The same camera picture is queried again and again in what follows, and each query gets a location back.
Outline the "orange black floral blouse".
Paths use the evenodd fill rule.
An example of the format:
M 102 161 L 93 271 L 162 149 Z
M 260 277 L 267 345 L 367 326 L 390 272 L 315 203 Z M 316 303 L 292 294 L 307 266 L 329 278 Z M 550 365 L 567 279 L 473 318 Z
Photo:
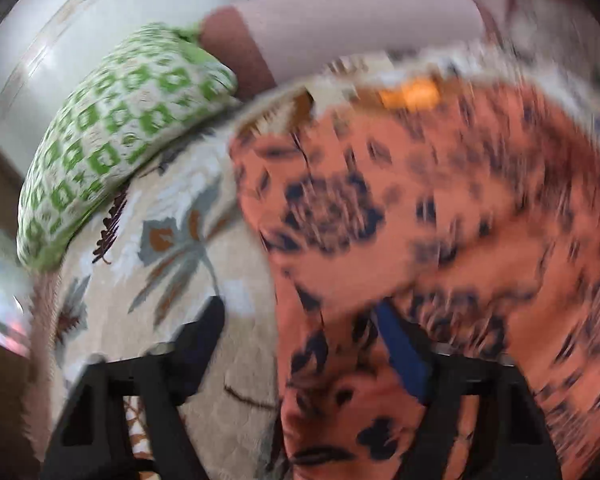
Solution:
M 296 479 L 397 479 L 425 407 L 379 335 L 524 375 L 561 479 L 600 459 L 600 149 L 537 88 L 446 82 L 320 110 L 300 91 L 230 144 L 275 286 L 279 427 Z

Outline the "stained glass window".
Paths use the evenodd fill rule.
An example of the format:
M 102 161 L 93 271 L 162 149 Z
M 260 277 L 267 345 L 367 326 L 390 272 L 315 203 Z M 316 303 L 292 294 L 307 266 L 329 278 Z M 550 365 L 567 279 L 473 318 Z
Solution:
M 32 278 L 20 266 L 15 242 L 0 229 L 0 346 L 30 353 Z

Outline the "beige leaf print blanket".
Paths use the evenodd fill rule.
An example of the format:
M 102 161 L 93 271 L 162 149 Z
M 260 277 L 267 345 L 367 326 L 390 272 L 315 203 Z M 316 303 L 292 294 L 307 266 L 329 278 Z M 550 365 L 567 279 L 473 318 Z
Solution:
M 340 58 L 231 107 L 181 136 L 133 177 L 70 242 L 46 280 L 40 338 L 44 394 L 29 402 L 46 454 L 87 366 L 166 352 L 212 296 L 225 325 L 198 392 L 178 411 L 206 479 L 295 479 L 279 427 L 278 329 L 268 257 L 237 199 L 230 144 L 250 122 L 280 117 L 309 91 L 320 110 L 378 91 L 388 105 L 430 105 L 460 79 L 537 88 L 600 149 L 600 87 L 554 63 L 488 44 Z

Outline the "green white checkered pillow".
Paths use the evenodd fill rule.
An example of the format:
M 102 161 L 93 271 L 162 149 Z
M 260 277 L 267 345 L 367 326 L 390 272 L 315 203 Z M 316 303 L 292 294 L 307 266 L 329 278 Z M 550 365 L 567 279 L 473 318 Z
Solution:
M 237 77 L 192 30 L 148 24 L 71 92 L 38 144 L 21 188 L 17 256 L 61 262 L 91 214 L 178 136 L 234 102 Z

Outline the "pink quilted bolster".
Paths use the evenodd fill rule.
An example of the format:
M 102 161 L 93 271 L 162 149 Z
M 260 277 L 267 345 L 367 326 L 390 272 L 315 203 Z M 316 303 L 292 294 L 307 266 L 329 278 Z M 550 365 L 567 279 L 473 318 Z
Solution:
M 404 52 L 486 36 L 476 0 L 237 0 L 208 14 L 200 44 L 250 99 L 336 58 Z

